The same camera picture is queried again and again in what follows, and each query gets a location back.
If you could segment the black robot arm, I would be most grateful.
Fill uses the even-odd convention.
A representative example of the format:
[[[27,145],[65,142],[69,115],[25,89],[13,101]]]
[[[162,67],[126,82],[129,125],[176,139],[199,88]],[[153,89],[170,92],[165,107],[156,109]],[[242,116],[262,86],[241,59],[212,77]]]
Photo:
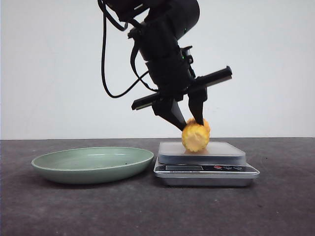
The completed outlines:
[[[203,103],[207,100],[207,87],[231,79],[230,67],[197,77],[191,67],[193,58],[189,47],[181,48],[178,40],[198,21],[199,4],[195,0],[100,0],[103,22],[111,22],[124,31],[132,29],[128,37],[134,40],[130,65],[140,53],[147,66],[147,74],[156,84],[153,94],[139,98],[133,110],[152,107],[180,130],[186,121],[178,102],[189,97],[189,109],[198,124],[203,124]]]

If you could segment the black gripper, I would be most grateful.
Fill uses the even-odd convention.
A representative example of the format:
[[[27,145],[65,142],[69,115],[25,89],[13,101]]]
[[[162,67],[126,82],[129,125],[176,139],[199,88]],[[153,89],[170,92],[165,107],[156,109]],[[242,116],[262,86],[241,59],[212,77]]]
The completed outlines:
[[[232,70],[227,66],[211,74],[197,77],[191,67],[193,57],[190,49],[191,46],[180,48],[177,54],[168,58],[146,62],[150,77],[157,85],[158,91],[135,100],[131,106],[133,110],[152,105],[156,116],[183,131],[186,121],[177,101],[188,94],[190,112],[198,124],[204,123],[203,103],[207,100],[206,88],[231,79]]]

